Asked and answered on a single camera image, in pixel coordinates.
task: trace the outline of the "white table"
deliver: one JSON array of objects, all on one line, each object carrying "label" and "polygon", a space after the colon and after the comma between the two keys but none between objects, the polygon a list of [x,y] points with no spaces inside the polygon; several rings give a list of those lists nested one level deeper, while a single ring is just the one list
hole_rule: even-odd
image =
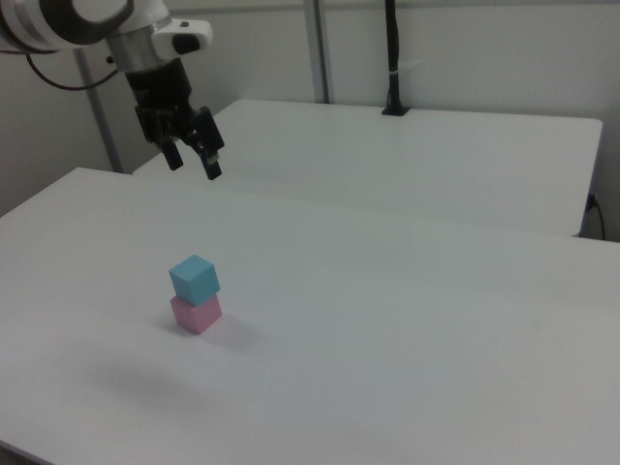
[{"label": "white table", "polygon": [[238,101],[215,117],[224,176],[198,156],[135,175],[423,218],[579,233],[602,123],[559,118]]},{"label": "white table", "polygon": [[[175,325],[213,261],[224,317]],[[52,463],[618,462],[620,248],[76,170],[0,219],[0,441]]]}]

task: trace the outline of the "black cable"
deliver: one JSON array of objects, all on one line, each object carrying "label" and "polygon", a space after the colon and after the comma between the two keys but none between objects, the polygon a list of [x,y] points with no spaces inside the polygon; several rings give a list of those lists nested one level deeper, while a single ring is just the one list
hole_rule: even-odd
[{"label": "black cable", "polygon": [[47,84],[49,84],[49,85],[51,85],[53,87],[56,87],[57,89],[68,90],[70,92],[78,92],[80,90],[94,89],[95,87],[98,87],[101,84],[104,84],[104,83],[108,82],[110,79],[112,79],[114,76],[116,76],[118,74],[118,70],[114,70],[109,75],[107,75],[106,77],[104,77],[101,80],[98,80],[97,82],[95,82],[93,84],[84,85],[82,87],[71,87],[71,86],[68,86],[68,85],[59,84],[59,83],[54,82],[53,80],[49,79],[46,75],[44,75],[41,72],[41,70],[39,70],[39,68],[37,68],[37,66],[35,65],[34,61],[32,61],[32,57],[30,55],[26,55],[26,60],[28,60],[28,64],[30,65],[30,68],[32,68],[32,71],[34,71],[35,74],[39,78],[44,80]]},{"label": "black cable", "polygon": [[601,220],[601,237],[603,238],[603,240],[607,240],[605,238],[605,220],[603,219],[603,212],[601,211],[601,206],[596,199],[594,199],[593,206],[596,206],[597,211],[599,212],[599,219]]},{"label": "black cable", "polygon": [[603,240],[607,240],[605,234],[605,220],[603,219],[603,211],[601,210],[601,206],[599,205],[596,194],[588,194],[588,200],[585,204],[586,212],[589,212],[592,208],[596,208],[599,212],[599,220],[601,220],[601,238]]}]

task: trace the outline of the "pink cube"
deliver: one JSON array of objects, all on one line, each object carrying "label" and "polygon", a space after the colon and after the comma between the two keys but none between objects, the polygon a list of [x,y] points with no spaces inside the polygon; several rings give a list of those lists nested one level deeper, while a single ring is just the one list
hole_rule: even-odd
[{"label": "pink cube", "polygon": [[179,296],[173,297],[170,303],[178,325],[196,334],[203,334],[222,316],[217,295],[198,307],[193,307]]}]

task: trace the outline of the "white wall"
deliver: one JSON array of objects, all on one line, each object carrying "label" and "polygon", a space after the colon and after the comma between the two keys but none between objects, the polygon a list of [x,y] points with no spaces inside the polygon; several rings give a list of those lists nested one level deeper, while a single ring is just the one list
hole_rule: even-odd
[{"label": "white wall", "polygon": [[[601,119],[594,191],[620,240],[620,5],[403,8],[398,20],[405,104]],[[384,12],[339,7],[326,26],[335,103],[384,105]]]},{"label": "white wall", "polygon": [[[190,0],[167,3],[171,7],[193,5]],[[215,32],[211,49],[183,58],[194,89],[192,105],[208,106],[216,113],[241,98],[315,101],[301,8],[251,13],[210,11],[185,16],[208,20]],[[105,62],[108,54],[105,45],[88,50],[93,75],[103,76],[109,70]],[[135,99],[123,77],[102,86],[99,92],[125,171],[133,172],[159,150],[144,140],[134,112]]]},{"label": "white wall", "polygon": [[[70,52],[34,58],[51,78],[83,85]],[[109,170],[83,93],[39,80],[21,56],[0,55],[0,216],[76,167]]]}]

